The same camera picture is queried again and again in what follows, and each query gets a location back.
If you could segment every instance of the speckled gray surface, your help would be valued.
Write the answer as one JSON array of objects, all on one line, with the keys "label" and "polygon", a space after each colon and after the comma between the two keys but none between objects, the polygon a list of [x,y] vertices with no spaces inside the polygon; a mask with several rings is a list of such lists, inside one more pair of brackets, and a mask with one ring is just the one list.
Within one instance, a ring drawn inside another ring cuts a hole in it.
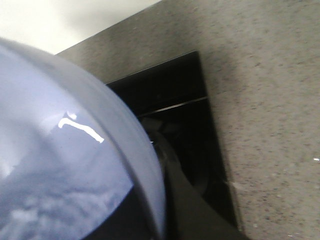
[{"label": "speckled gray surface", "polygon": [[320,239],[320,2],[163,0],[59,55],[110,82],[198,50],[238,222]]}]

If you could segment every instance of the white ceiling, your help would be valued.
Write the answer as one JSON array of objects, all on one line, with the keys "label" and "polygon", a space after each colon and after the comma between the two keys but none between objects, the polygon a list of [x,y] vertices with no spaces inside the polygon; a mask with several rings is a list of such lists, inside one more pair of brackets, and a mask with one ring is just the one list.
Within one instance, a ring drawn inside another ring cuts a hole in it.
[{"label": "white ceiling", "polygon": [[57,54],[160,0],[0,0],[0,37]]}]

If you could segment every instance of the light blue curved surface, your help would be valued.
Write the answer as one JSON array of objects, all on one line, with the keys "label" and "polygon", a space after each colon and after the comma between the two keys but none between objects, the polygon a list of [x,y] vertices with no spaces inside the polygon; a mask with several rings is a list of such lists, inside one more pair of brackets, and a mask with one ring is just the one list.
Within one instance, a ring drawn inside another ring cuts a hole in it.
[{"label": "light blue curved surface", "polygon": [[164,237],[156,154],[111,90],[59,57],[6,40],[0,79],[0,239],[81,239],[133,183]]}]

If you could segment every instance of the granite surface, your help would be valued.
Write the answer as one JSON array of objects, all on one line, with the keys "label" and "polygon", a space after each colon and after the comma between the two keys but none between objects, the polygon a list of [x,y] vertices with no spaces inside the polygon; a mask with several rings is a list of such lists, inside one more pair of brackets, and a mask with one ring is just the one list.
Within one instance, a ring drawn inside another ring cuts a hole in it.
[{"label": "granite surface", "polygon": [[239,228],[320,239],[320,2],[163,0],[59,55],[108,83],[191,50]]}]

